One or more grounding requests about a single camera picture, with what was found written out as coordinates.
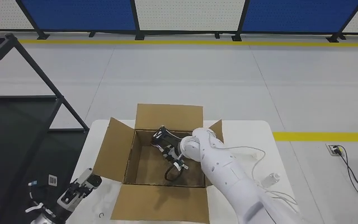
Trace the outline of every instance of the yellow floor line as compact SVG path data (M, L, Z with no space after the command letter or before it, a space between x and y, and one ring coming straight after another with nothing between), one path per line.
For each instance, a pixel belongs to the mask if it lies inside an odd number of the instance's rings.
M355 132L273 132L278 142L358 142Z
M176 45L251 45L251 46L310 46L310 47L358 47L358 43L305 43L274 41L211 41L211 40L19 40L22 44L176 44Z

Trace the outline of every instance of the white floor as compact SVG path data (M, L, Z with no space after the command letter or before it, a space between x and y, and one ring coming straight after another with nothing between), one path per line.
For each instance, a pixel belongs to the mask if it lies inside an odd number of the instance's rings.
M273 131L358 132L358 48L45 44L25 48L87 124L110 116L134 119L137 103L147 102L203 105L207 120L265 120ZM0 62L0 95L28 94L51 91L12 50ZM78 127L74 124L63 109L53 127ZM358 143L340 144L358 174ZM277 142L277 146L307 219L318 224L356 223L358 194L343 162L329 155L325 142Z

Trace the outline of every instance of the cardboard box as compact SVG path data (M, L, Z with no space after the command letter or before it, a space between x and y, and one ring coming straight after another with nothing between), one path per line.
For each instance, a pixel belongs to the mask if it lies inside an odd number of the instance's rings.
M161 125L178 136L203 126L201 106L138 104L135 129L111 118L93 171L122 182L112 220L191 221L209 223L208 196L200 163L189 166L175 182L164 179L171 166L150 146ZM223 140L221 120L211 129Z

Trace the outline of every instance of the table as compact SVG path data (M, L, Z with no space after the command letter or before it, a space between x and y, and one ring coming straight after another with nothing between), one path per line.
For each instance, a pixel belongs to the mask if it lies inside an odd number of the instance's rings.
M134 120L121 120L124 124L134 127ZM209 127L216 121L204 121L204 126ZM89 167L93 167L100 150L109 120L96 120L92 123L82 153L77 162L72 181ZM224 120L223 136L226 147L252 146L266 152L266 157L255 168L255 178L259 181L272 172L280 173L280 181L270 190L284 192L294 197L289 179L277 149L271 128L264 121ZM233 149L233 154L240 160L246 173L251 176L251 170L255 162L261 158L262 152L249 148ZM121 183L107 178L102 178L101 186L94 190L76 208L67 223L69 224L118 224L118 223L158 223L154 221L119 221L110 220ZM210 223L237 223L235 212L222 193L210 186L208 191Z

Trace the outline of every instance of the electrical socket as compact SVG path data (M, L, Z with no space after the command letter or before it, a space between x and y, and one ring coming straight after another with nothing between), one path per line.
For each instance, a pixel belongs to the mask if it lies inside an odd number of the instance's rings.
M335 148L334 146L337 146L336 144L326 144L326 147L329 151L329 154L331 154L331 156L339 156L339 154L335 153Z

